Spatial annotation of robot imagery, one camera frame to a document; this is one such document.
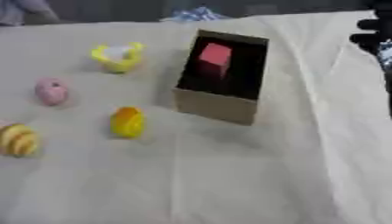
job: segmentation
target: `open box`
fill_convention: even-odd
[[[232,55],[224,80],[200,74],[198,57],[210,43]],[[250,125],[255,119],[269,41],[266,38],[200,30],[174,89],[178,111]]]

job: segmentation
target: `yellow toy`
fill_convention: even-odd
[[[0,147],[4,155],[28,157],[39,147],[39,137],[27,126],[15,123],[0,129]]]
[[[110,117],[110,128],[120,137],[139,137],[144,131],[144,116],[139,108],[119,108]]]
[[[91,57],[103,64],[112,73],[124,74],[142,60],[144,45],[138,42],[126,46],[99,45],[91,52]]]

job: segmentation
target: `black glove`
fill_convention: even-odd
[[[386,89],[389,93],[389,113],[392,117],[392,66],[387,66],[385,57],[382,55],[384,43],[392,41],[392,0],[376,1],[372,8],[374,8],[377,19],[360,20],[358,27],[374,32],[356,33],[351,35],[350,40],[360,49],[373,54],[378,59],[385,74]]]

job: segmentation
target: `red cube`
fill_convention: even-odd
[[[232,49],[210,43],[199,56],[199,68],[203,74],[218,76],[223,79],[230,64]]]

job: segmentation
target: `beige cloth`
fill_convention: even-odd
[[[0,158],[7,224],[337,224],[392,221],[392,122],[375,60],[348,41],[368,12],[193,24],[70,24],[0,29],[0,118],[32,126],[38,158]],[[252,127],[183,115],[172,92],[198,28],[270,38]],[[127,76],[88,55],[146,44]],[[40,106],[41,77],[73,90]],[[108,132],[135,105],[143,137]]]

